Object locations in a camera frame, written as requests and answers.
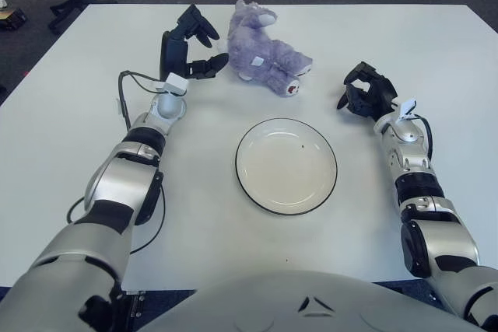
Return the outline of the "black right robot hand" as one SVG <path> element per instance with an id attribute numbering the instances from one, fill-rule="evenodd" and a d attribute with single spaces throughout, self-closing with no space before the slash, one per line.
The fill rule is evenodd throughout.
<path id="1" fill-rule="evenodd" d="M 347 107 L 350 113 L 375 121 L 394 111 L 392 103 L 398 96 L 394 86 L 365 61 L 347 74 L 343 84 L 345 92 L 338 101 L 338 110 Z"/>

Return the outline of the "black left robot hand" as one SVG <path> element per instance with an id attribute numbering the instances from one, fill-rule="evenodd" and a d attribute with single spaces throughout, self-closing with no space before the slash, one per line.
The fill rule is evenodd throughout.
<path id="1" fill-rule="evenodd" d="M 170 73 L 184 79 L 211 79 L 229 62 L 229 54 L 221 53 L 209 60 L 187 62 L 188 39 L 195 37 L 207 48 L 211 40 L 218 40 L 214 26 L 201 14 L 196 5 L 188 8 L 177 19 L 171 31 L 165 31 L 160 48 L 160 80 L 164 82 Z"/>

